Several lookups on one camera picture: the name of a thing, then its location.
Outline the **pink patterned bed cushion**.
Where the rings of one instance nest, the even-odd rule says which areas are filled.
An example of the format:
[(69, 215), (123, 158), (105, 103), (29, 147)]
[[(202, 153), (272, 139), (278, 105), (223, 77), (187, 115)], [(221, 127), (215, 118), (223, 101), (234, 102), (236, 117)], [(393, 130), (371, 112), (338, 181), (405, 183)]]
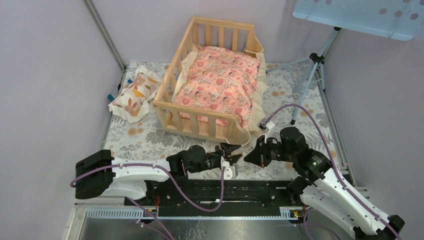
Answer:
[(235, 130), (225, 140), (245, 144), (265, 117), (265, 76), (263, 52), (250, 56), (217, 46), (194, 47), (183, 60), (172, 102), (234, 116)]

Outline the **wooden pet bed frame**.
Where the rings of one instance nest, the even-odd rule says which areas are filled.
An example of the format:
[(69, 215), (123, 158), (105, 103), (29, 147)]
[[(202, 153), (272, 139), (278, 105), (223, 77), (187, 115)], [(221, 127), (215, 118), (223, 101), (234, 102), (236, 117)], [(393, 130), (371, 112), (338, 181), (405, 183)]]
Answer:
[(263, 53), (264, 49), (252, 23), (194, 16), (188, 23), (153, 100), (153, 107), (165, 131), (208, 141), (227, 142), (225, 137), (236, 128), (235, 116), (174, 104), (172, 101), (178, 78), (182, 75), (183, 61), (199, 46), (226, 48), (251, 57), (255, 53)]

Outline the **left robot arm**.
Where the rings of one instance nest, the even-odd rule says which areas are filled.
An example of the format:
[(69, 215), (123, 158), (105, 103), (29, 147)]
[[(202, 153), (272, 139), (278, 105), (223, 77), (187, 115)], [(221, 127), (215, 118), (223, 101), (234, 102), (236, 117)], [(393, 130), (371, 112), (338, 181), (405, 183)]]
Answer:
[(202, 146), (193, 145), (155, 161), (115, 158), (111, 150), (103, 149), (76, 163), (70, 186), (79, 200), (129, 197), (148, 206), (154, 202), (155, 192), (147, 187), (147, 181), (162, 183), (214, 169), (221, 171), (222, 180), (234, 179), (238, 175), (236, 163), (242, 155), (233, 152), (239, 148), (240, 145), (220, 143), (213, 152), (206, 152)]

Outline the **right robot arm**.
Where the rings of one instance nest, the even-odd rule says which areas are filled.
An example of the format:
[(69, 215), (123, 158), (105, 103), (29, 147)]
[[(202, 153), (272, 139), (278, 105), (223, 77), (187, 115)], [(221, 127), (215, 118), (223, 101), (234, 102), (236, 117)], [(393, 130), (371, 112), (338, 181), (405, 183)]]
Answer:
[(292, 163), (298, 177), (287, 186), (291, 205), (303, 203), (319, 211), (355, 240), (400, 239), (405, 225), (400, 216), (388, 215), (361, 195), (330, 159), (309, 147), (296, 127), (285, 127), (279, 135), (280, 140), (260, 136), (244, 160), (262, 168), (271, 161)]

